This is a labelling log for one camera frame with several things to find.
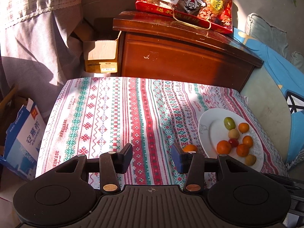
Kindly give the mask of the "large orange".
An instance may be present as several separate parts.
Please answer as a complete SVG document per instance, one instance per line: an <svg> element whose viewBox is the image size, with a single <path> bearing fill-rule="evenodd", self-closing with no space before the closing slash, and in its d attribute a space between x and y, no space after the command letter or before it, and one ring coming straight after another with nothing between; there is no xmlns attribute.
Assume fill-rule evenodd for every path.
<svg viewBox="0 0 304 228"><path fill-rule="evenodd" d="M229 154L232 146L228 141L222 140L217 143L216 151L218 154Z"/></svg>

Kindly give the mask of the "red cherry tomato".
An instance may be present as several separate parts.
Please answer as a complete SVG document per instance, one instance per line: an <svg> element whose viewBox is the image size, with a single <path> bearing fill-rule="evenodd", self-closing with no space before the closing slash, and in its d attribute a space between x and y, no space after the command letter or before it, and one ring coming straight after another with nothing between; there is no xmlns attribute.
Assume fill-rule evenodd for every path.
<svg viewBox="0 0 304 228"><path fill-rule="evenodd" d="M239 141L237 139L234 139L234 138L230 139L228 142L230 143L230 146L232 148L236 148L239 145Z"/></svg>

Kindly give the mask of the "small orange front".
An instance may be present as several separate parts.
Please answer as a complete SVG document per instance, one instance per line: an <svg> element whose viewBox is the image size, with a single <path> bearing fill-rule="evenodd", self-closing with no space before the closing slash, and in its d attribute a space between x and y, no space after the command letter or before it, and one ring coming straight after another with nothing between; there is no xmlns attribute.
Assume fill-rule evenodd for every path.
<svg viewBox="0 0 304 228"><path fill-rule="evenodd" d="M249 154L250 147L246 144L239 144L236 148L236 153L239 157L246 157Z"/></svg>

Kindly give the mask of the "small orange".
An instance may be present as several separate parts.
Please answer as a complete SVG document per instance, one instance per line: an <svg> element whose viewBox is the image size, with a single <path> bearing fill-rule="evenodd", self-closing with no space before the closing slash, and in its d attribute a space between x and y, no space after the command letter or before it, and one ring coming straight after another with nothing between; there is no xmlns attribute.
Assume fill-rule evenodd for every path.
<svg viewBox="0 0 304 228"><path fill-rule="evenodd" d="M249 135L244 136L242 139L242 144L251 148L253 146L253 138Z"/></svg>
<svg viewBox="0 0 304 228"><path fill-rule="evenodd" d="M238 130L240 133L247 133L250 129L250 126L248 123L240 123L238 125Z"/></svg>
<svg viewBox="0 0 304 228"><path fill-rule="evenodd" d="M246 157L249 154L250 147L246 144L239 144L236 148L236 153L239 157Z"/></svg>

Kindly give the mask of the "green lime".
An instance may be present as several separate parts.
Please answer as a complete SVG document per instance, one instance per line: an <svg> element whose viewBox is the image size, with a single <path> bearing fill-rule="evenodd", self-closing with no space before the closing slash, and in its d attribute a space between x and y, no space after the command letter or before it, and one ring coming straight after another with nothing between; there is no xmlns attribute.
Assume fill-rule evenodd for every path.
<svg viewBox="0 0 304 228"><path fill-rule="evenodd" d="M235 121L231 117L225 117L224 126L228 131L235 129L235 127L236 127Z"/></svg>

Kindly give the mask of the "yellow-brown kiwi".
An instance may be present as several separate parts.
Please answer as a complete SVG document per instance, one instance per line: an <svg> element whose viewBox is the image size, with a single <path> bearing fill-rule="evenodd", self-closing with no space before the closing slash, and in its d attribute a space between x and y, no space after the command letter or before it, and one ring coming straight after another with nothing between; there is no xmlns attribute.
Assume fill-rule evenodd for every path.
<svg viewBox="0 0 304 228"><path fill-rule="evenodd" d="M245 157L245 165L247 166L253 166L257 161L257 157L253 154L248 154Z"/></svg>

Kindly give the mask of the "white ceramic plate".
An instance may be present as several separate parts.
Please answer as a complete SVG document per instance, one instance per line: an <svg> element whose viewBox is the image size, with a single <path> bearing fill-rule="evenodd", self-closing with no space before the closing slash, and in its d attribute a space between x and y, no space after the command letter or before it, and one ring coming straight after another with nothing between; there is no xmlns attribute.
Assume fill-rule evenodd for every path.
<svg viewBox="0 0 304 228"><path fill-rule="evenodd" d="M229 141L228 130L224 126L224 118L231 117L235 121L235 129L238 130L238 125L240 123L248 123L238 114L233 113L232 111L214 108L205 111L198 123L198 135L199 140L202 145L202 148L205 154L209 158L216 158L218 153L216 151L216 146L219 141L225 140ZM257 157L257 161L253 166L250 166L252 169L256 171L261 171L263 162L264 162L264 152L262 147L262 142L258 137L257 132L253 129L253 127L249 124L250 129L247 133L240 133L240 137L238 139L239 144L242 144L242 139L244 136L249 135L253 138L253 146L249 150L249 154L253 154ZM245 157L239 157L236 153L236 148L232 148L229 155L242 163L245 163Z"/></svg>

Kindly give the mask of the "patterned woven tablecloth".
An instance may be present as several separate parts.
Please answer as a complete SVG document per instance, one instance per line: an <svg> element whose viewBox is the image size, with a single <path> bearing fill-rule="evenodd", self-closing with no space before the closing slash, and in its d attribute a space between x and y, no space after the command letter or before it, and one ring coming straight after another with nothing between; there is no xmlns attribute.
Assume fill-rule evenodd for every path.
<svg viewBox="0 0 304 228"><path fill-rule="evenodd" d="M64 85L44 132L36 174L78 154L98 158L130 143L133 158L118 177L120 185L183 185L171 145L201 147L199 119L213 108L235 112L253 127L263 148L263 172L287 175L281 155L236 90L132 77L87 77Z"/></svg>

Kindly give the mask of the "blue white carton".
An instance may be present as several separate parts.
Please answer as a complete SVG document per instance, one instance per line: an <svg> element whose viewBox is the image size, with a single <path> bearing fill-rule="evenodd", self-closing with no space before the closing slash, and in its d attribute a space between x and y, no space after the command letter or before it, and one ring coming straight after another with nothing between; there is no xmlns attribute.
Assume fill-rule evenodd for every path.
<svg viewBox="0 0 304 228"><path fill-rule="evenodd" d="M24 180L33 180L45 127L36 103L29 99L4 129L1 164Z"/></svg>

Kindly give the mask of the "cardboard box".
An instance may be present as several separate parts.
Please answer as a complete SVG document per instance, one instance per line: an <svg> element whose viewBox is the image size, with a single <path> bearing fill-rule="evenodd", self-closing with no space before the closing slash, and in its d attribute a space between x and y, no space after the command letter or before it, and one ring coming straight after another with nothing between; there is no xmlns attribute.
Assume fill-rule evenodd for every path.
<svg viewBox="0 0 304 228"><path fill-rule="evenodd" d="M119 64L119 40L97 40L83 43L85 71L88 73L117 73Z"/></svg>

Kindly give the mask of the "wooden cabinet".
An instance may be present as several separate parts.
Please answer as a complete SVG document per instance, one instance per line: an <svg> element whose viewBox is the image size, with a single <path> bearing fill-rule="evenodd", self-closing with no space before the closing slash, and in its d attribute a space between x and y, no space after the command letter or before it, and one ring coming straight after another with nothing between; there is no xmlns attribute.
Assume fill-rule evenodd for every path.
<svg viewBox="0 0 304 228"><path fill-rule="evenodd" d="M240 92L263 60L235 39L173 18L123 11L113 20L121 31L121 74L232 88Z"/></svg>

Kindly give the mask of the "checked curtain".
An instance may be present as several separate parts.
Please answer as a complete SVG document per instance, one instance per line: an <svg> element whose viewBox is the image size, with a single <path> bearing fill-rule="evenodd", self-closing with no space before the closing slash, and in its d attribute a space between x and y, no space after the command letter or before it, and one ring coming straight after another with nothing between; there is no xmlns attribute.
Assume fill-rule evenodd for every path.
<svg viewBox="0 0 304 228"><path fill-rule="evenodd" d="M1 96L18 85L44 120L70 79L81 76L81 0L1 0Z"/></svg>

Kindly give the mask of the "blue cushion cloth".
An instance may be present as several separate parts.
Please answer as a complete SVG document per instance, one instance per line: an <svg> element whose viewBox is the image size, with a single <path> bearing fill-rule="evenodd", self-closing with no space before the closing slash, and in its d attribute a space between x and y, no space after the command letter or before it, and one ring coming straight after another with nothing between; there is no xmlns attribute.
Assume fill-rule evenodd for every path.
<svg viewBox="0 0 304 228"><path fill-rule="evenodd" d="M258 55L280 88L291 115L290 142L286 166L293 169L303 162L303 72L287 60L287 33L267 23L256 13L248 15L245 36L235 31L235 39Z"/></svg>

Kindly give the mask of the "red snack gift bag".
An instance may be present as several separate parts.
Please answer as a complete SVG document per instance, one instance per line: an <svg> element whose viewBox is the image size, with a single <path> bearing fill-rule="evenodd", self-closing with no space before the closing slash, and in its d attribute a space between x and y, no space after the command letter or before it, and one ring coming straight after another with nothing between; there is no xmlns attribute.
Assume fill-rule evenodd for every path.
<svg viewBox="0 0 304 228"><path fill-rule="evenodd" d="M193 27L225 35L233 32L232 0L137 0L135 7Z"/></svg>

